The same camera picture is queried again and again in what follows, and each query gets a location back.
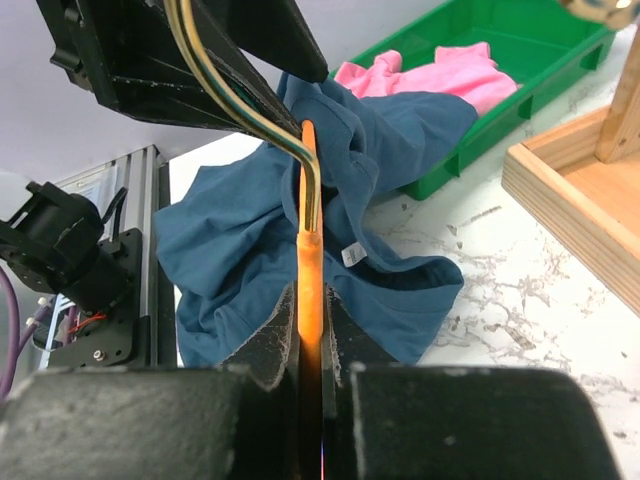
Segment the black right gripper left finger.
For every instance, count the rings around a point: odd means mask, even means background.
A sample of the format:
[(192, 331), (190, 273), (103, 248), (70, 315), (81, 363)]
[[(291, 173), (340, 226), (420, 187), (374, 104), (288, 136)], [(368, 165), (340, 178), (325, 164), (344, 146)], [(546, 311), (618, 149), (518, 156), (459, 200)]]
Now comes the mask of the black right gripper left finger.
[(295, 479), (295, 293), (222, 365), (54, 369), (1, 410), (5, 479)]

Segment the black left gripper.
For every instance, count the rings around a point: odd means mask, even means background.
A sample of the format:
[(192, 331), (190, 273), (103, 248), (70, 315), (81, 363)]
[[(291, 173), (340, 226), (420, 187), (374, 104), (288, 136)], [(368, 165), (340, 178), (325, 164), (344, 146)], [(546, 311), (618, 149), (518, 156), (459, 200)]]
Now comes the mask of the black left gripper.
[[(51, 63), (103, 107), (137, 121), (238, 132), (182, 57), (161, 1), (39, 0), (55, 49)], [(300, 124), (243, 51), (310, 83), (328, 64), (290, 0), (191, 3), (205, 53), (249, 107), (300, 137)]]

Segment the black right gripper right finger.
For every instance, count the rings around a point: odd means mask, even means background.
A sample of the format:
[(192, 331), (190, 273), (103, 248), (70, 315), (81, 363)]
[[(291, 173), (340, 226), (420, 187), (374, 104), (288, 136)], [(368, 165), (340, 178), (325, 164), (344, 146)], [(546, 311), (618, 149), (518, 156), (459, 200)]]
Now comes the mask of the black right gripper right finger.
[(325, 294), (327, 479), (617, 479), (599, 418), (550, 369), (395, 361)]

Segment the orange plastic hanger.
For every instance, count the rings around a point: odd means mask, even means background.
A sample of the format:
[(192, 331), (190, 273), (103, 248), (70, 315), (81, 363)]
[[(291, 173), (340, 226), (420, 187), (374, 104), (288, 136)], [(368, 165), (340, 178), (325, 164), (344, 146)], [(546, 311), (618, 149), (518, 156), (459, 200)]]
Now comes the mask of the orange plastic hanger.
[(189, 1), (164, 3), (171, 32), (195, 78), (241, 127), (301, 165), (297, 253), (298, 464), (302, 479), (323, 477), (322, 337), (324, 329), (321, 170), (311, 121), (295, 137), (249, 107), (223, 80), (205, 53)]

